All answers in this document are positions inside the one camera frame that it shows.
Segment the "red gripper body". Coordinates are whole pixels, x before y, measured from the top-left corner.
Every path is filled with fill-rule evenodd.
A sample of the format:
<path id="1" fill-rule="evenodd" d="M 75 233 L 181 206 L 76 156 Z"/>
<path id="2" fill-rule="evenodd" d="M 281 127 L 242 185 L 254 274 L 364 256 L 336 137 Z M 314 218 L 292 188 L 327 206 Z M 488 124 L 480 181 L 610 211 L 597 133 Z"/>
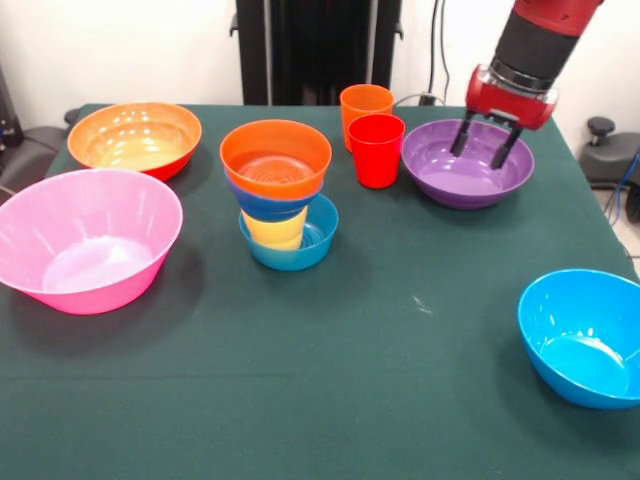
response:
<path id="1" fill-rule="evenodd" d="M 558 97 L 555 89 L 543 93 L 518 90 L 480 64 L 471 75 L 465 102 L 467 110 L 476 115 L 538 130 L 552 116 Z"/>

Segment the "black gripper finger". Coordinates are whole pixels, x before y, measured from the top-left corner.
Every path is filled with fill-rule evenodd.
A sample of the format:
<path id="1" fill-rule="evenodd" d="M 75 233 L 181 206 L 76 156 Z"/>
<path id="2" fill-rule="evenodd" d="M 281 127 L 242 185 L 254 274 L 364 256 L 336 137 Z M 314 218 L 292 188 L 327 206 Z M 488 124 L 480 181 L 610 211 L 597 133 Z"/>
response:
<path id="1" fill-rule="evenodd" d="M 461 155 L 465 149 L 466 143 L 469 138 L 469 128 L 475 113 L 472 110 L 466 110 L 462 123 L 457 131 L 454 141 L 450 148 L 452 155 Z"/>
<path id="2" fill-rule="evenodd" d="M 498 146 L 491 161 L 490 167 L 492 169 L 501 169 L 503 167 L 509 154 L 511 153 L 511 150 L 519 140 L 522 130 L 523 128 L 519 124 L 514 122 L 506 123 L 504 125 L 504 127 L 501 129 L 504 138 Z"/>

